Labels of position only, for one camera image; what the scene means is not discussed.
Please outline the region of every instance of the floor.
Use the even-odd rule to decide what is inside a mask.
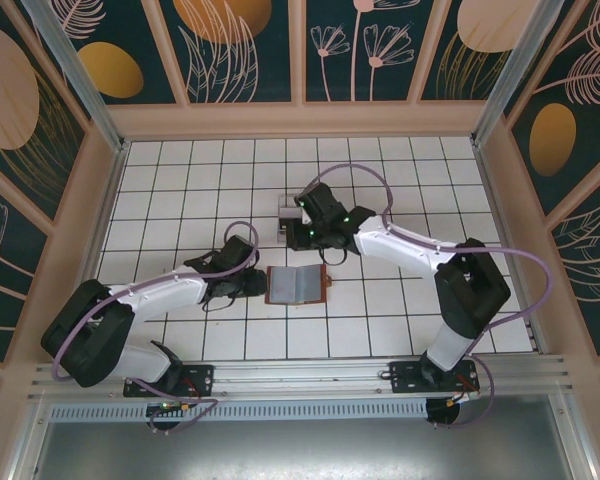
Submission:
[[[443,240],[474,236],[499,245],[467,138],[140,142],[131,146],[98,279],[121,284],[168,272],[222,247],[226,226],[238,219],[250,220],[260,234],[261,268],[321,263],[317,252],[278,243],[278,200],[342,162],[368,165],[388,180],[395,224]],[[324,182],[348,208],[381,212],[386,204],[383,188],[365,172],[341,169]],[[338,254],[328,253],[327,260],[337,262]],[[495,257],[512,286],[506,261]],[[273,306],[262,297],[209,313],[194,305],[146,322],[139,334],[162,341],[185,361],[418,355],[433,341],[442,317],[424,280],[354,255],[328,273],[334,282],[326,305]],[[223,306],[217,302],[211,308]],[[514,294],[503,314],[518,309]],[[532,351],[529,332],[522,320],[510,322],[474,351]]]

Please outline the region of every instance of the purple cable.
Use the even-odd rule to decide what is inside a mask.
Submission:
[[[256,255],[256,252],[257,252],[257,249],[258,249],[258,242],[259,242],[258,232],[256,231],[256,229],[250,223],[243,222],[243,221],[237,221],[237,222],[233,222],[232,224],[230,224],[227,227],[227,229],[225,230],[225,237],[226,237],[226,233],[229,232],[236,225],[246,225],[253,232],[253,239],[254,239],[253,244],[254,244],[254,247],[253,247],[253,250],[251,251],[251,253],[249,254],[249,256],[247,257],[247,259],[244,262],[242,262],[237,267],[234,267],[234,268],[232,268],[230,270],[227,270],[226,272],[220,272],[220,273],[205,273],[205,274],[202,274],[202,273],[194,272],[194,273],[185,273],[185,274],[165,275],[163,277],[158,277],[158,278],[154,278],[152,280],[148,280],[146,282],[138,283],[136,285],[133,285],[133,286],[131,286],[131,287],[125,289],[125,290],[122,290],[122,291],[120,291],[120,292],[118,292],[118,293],[116,293],[114,295],[111,295],[110,297],[104,299],[102,302],[100,302],[97,305],[95,305],[91,310],[89,310],[80,319],[80,321],[76,324],[76,326],[73,328],[73,330],[71,330],[71,333],[69,333],[69,335],[67,335],[67,338],[65,339],[65,341],[62,343],[62,345],[58,349],[58,353],[54,357],[54,359],[53,359],[53,365],[51,367],[51,376],[53,377],[53,379],[56,380],[56,381],[59,381],[59,382],[66,382],[66,381],[69,381],[69,380],[71,380],[73,378],[70,375],[68,375],[66,377],[61,377],[58,374],[58,368],[60,367],[60,361],[62,360],[62,357],[67,352],[67,349],[69,348],[69,345],[71,345],[71,342],[73,342],[73,340],[76,338],[76,336],[78,335],[78,332],[82,329],[82,327],[84,327],[87,324],[87,322],[91,318],[93,318],[93,316],[96,313],[98,313],[100,310],[102,310],[104,307],[106,307],[110,303],[115,302],[117,299],[119,299],[121,297],[124,297],[126,295],[130,295],[130,294],[133,295],[134,293],[138,292],[139,290],[142,290],[143,288],[152,287],[154,285],[160,285],[161,283],[171,282],[171,281],[174,281],[174,280],[175,281],[186,280],[188,278],[221,278],[221,277],[226,277],[228,275],[231,275],[231,274],[233,274],[235,272],[238,272],[238,271],[242,270],[247,265],[249,265],[249,263],[251,262],[251,260],[253,260],[255,258],[255,255]]]

